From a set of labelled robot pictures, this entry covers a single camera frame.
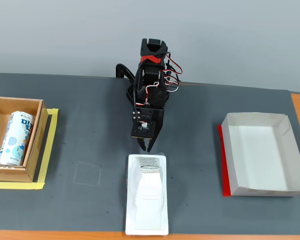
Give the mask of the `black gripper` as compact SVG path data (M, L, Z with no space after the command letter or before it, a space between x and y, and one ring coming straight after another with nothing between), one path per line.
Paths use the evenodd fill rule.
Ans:
M150 123L150 132L151 138L148 143L147 152L150 152L161 129L164 121L164 112L165 109L163 107L159 108L149 108L145 106L137 106L132 112L132 120L133 124L137 124L137 122L151 122ZM146 145L145 140L143 138L137 138L137 142L140 148L145 151Z

